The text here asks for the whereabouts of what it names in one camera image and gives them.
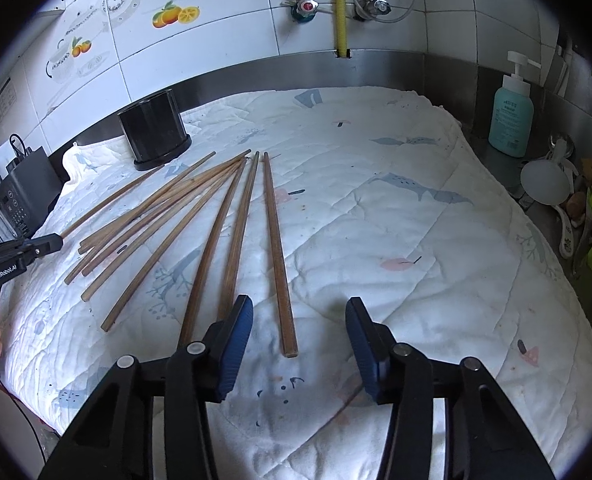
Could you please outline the white instruction sticker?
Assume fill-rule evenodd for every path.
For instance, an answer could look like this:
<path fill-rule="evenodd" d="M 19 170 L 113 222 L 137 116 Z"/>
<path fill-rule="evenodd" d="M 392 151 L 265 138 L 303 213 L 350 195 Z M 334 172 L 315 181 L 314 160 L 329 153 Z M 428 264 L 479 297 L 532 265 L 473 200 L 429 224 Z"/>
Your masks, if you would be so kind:
<path fill-rule="evenodd" d="M 14 82 L 8 78 L 0 88 L 0 124 L 17 101 L 17 91 Z"/>

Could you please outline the metal water valve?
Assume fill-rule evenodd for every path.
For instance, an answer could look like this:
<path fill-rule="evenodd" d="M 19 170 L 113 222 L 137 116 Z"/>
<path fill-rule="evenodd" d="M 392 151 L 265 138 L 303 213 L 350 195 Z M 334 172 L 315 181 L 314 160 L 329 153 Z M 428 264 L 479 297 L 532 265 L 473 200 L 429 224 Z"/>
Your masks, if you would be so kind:
<path fill-rule="evenodd" d="M 387 0 L 359 0 L 358 15 L 363 21 L 376 21 L 392 12 Z"/>

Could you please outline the teal soap pump bottle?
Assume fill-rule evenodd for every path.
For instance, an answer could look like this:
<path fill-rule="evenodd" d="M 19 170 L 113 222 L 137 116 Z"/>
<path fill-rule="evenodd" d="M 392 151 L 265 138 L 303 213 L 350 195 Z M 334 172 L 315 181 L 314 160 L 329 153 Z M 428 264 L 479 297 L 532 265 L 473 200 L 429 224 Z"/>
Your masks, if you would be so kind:
<path fill-rule="evenodd" d="M 509 51 L 506 58 L 513 64 L 513 71 L 503 76 L 502 85 L 494 94 L 488 142 L 505 155 L 521 158 L 527 151 L 534 118 L 531 85 L 522 69 L 533 67 L 540 70 L 541 64 L 516 51 Z"/>

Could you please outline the white quilted cloth mat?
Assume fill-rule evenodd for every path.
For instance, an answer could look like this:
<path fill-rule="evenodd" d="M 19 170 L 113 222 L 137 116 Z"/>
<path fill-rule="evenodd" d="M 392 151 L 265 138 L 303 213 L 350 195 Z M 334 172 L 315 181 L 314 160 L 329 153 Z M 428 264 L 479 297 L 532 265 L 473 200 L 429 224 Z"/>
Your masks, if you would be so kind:
<path fill-rule="evenodd" d="M 144 278 L 107 332 L 110 309 L 189 211 L 69 285 L 79 244 L 194 162 L 270 155 L 299 347 L 282 355 L 264 187 L 256 183 L 236 289 L 255 307 L 233 391 L 208 408 L 226 479 L 372 479 L 389 410 L 366 394 L 346 301 L 432 359 L 479 358 L 561 474 L 592 434 L 592 328 L 554 251 L 482 166 L 458 122 L 413 92 L 340 88 L 243 93 L 183 115 L 189 151 L 106 206 L 2 290 L 0 372 L 56 431 L 124 354 L 169 356 L 215 195 Z M 136 178 L 126 140 L 74 146 L 43 225 L 61 233 Z"/>

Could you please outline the dark grey blender base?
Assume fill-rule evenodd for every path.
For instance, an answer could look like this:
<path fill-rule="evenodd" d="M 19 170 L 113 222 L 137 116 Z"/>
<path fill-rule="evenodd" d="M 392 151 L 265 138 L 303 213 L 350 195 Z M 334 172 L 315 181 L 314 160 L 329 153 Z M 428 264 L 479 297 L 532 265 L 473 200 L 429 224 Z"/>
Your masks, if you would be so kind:
<path fill-rule="evenodd" d="M 31 238 L 55 206 L 63 188 L 43 148 L 14 157 L 0 177 L 0 205 L 20 237 Z"/>

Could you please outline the black ribbed utensil holder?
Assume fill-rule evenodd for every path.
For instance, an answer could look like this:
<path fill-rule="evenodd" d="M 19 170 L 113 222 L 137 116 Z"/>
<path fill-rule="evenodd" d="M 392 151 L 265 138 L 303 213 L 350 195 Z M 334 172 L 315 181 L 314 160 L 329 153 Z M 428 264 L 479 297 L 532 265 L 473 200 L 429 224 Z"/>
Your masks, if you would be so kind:
<path fill-rule="evenodd" d="M 192 144 L 170 89 L 131 104 L 118 114 L 118 118 L 133 152 L 136 170 L 146 171 L 165 165 Z"/>

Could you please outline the white ladle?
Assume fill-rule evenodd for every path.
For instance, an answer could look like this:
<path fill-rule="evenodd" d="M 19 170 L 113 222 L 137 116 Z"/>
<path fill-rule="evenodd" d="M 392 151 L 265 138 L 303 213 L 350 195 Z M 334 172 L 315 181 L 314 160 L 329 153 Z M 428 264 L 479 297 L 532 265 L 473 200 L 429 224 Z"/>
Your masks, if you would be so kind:
<path fill-rule="evenodd" d="M 532 160 L 520 172 L 520 184 L 535 202 L 552 207 L 561 220 L 562 234 L 558 252 L 563 259 L 574 255 L 575 240 L 568 215 L 562 208 L 569 196 L 569 182 L 566 174 L 550 159 Z"/>

